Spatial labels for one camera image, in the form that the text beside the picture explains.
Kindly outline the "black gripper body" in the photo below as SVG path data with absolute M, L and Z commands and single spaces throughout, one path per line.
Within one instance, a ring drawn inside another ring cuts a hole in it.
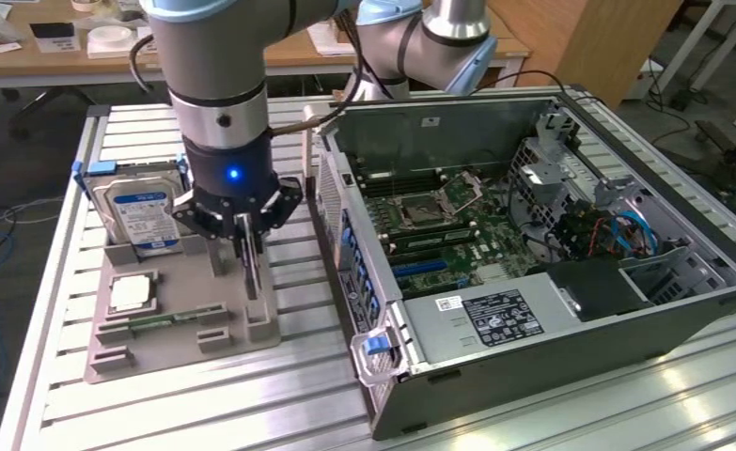
M 263 233 L 282 223 L 282 209 L 263 211 L 281 190 L 273 167 L 271 135 L 263 133 L 238 148 L 213 148 L 183 139 L 193 185 L 193 219 L 186 225 L 202 236 L 233 236 L 233 222 L 225 214 L 249 213 L 255 230 Z

